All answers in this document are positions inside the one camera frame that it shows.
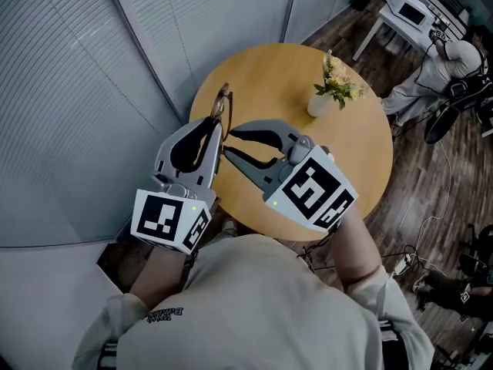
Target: wooden tabletop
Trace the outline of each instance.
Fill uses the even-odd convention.
[[[340,111],[330,108],[319,117],[307,114],[322,82],[324,53],[294,44],[262,45],[237,53],[212,71],[193,101],[190,121],[210,114],[221,86],[228,82],[233,91],[233,125],[255,119],[282,119],[325,145],[335,162],[359,193],[357,207],[366,217],[385,191],[392,168],[392,139],[380,101],[369,89],[364,98],[348,101]],[[364,80],[350,67],[347,73],[356,83]],[[226,129],[228,112],[223,115]],[[259,143],[229,136],[227,146],[269,161],[282,154]],[[292,241],[311,241],[323,234],[301,227],[266,206],[262,192],[223,156],[213,189],[221,207],[242,224],[266,236]]]

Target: white t-shirt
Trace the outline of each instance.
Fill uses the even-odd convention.
[[[445,55],[448,61],[438,59],[438,71],[442,79],[448,83],[452,78],[464,78],[465,76],[479,72],[481,68],[480,52],[467,41],[449,42],[444,45]]]
[[[96,368],[113,339],[118,370],[381,370],[378,318],[400,332],[411,369],[430,368],[434,349],[383,268],[344,294],[271,238],[227,238],[202,248],[185,289],[150,313],[131,294],[110,298],[72,368]]]

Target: white vase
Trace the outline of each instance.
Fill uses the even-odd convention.
[[[333,103],[334,98],[332,95],[328,95],[327,93],[324,93],[323,95],[314,94],[308,103],[308,115],[317,118],[318,116],[325,114]]]

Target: person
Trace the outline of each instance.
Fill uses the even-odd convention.
[[[449,278],[440,271],[430,271],[418,278],[412,291],[418,296],[418,307],[424,311],[428,303],[435,303],[471,318],[485,322],[493,321],[493,288],[471,288],[471,278]],[[467,292],[469,299],[462,301],[461,295]]]
[[[438,55],[427,59],[411,76],[395,86],[389,97],[382,99],[387,115],[396,115],[396,124],[403,126],[409,119],[420,116],[441,99],[452,78],[462,79],[488,71],[488,54],[493,36],[485,26],[475,28],[471,43],[465,40],[443,44],[433,40]]]
[[[231,226],[199,250],[181,292],[184,256],[155,248],[130,293],[90,326],[72,368],[381,370],[398,353],[409,369],[430,368],[433,346],[355,207],[330,242],[344,293],[278,241]],[[404,354],[384,355],[388,342]]]

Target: window blinds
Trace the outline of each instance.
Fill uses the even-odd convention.
[[[187,121],[196,91],[223,60],[279,41],[288,0],[130,1]]]
[[[178,126],[110,0],[0,0],[1,247],[113,238]]]

